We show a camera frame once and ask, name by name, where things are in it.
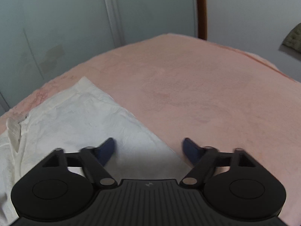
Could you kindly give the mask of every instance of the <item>wrinkled white cloth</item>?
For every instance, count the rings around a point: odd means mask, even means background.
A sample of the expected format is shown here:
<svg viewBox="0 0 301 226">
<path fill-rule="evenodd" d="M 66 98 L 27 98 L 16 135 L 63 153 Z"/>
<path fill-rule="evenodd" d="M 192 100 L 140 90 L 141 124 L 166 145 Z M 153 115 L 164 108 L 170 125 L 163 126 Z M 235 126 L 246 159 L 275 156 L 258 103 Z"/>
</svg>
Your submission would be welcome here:
<svg viewBox="0 0 301 226">
<path fill-rule="evenodd" d="M 78 152 L 109 137 L 116 140 L 116 152 L 105 168 L 117 181 L 179 181 L 190 170 L 133 114 L 84 77 L 32 109 L 21 123 L 8 119 L 0 136 L 0 225 L 17 218 L 10 200 L 12 186 L 53 149 Z"/>
</svg>

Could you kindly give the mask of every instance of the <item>wooden door frame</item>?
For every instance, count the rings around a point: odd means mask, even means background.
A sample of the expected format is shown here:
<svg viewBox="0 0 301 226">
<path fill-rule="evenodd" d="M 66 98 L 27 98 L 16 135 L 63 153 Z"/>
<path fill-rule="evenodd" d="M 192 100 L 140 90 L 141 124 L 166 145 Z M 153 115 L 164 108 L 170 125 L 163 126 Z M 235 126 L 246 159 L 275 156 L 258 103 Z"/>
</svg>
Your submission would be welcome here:
<svg viewBox="0 0 301 226">
<path fill-rule="evenodd" d="M 207 40 L 207 4 L 206 0 L 197 0 L 198 37 Z"/>
</svg>

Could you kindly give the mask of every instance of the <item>pink fabric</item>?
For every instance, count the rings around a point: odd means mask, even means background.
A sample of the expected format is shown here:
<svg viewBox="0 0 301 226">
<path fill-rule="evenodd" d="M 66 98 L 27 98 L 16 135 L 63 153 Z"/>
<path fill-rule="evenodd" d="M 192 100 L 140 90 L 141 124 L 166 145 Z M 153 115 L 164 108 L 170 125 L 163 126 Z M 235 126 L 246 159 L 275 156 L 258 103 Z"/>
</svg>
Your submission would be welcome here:
<svg viewBox="0 0 301 226">
<path fill-rule="evenodd" d="M 30 109 L 86 76 L 180 156 L 190 137 L 222 152 L 246 149 L 287 191 L 280 218 L 301 224 L 301 84 L 252 54 L 162 35 L 92 58 L 0 117 Z"/>
</svg>

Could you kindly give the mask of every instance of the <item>pink blanket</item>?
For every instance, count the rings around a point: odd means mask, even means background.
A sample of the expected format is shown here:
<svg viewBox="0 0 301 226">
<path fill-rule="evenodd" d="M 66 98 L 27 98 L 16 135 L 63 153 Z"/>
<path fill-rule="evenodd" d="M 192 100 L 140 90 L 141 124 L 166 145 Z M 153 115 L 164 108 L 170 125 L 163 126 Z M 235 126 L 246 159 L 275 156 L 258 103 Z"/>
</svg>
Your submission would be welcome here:
<svg viewBox="0 0 301 226">
<path fill-rule="evenodd" d="M 86 76 L 180 156 L 190 137 L 222 152 L 246 149 L 287 191 L 280 218 L 301 224 L 301 84 L 256 55 L 162 35 L 112 50 L 45 84 L 0 117 L 32 108 Z"/>
</svg>

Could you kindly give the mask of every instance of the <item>white cloth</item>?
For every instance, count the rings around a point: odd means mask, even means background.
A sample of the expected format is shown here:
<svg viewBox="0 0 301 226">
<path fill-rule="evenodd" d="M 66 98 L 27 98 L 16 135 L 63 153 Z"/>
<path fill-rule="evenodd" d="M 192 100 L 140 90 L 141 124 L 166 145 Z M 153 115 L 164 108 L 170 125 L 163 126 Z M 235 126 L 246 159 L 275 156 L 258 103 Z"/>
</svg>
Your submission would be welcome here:
<svg viewBox="0 0 301 226">
<path fill-rule="evenodd" d="M 57 147 L 77 152 L 113 137 L 117 149 L 105 168 L 117 181 L 179 181 L 190 170 L 133 114 L 85 77 L 32 109 L 20 124 L 8 120 L 7 128 L 0 136 L 0 225 L 17 218 L 10 201 L 12 186 Z"/>
</svg>

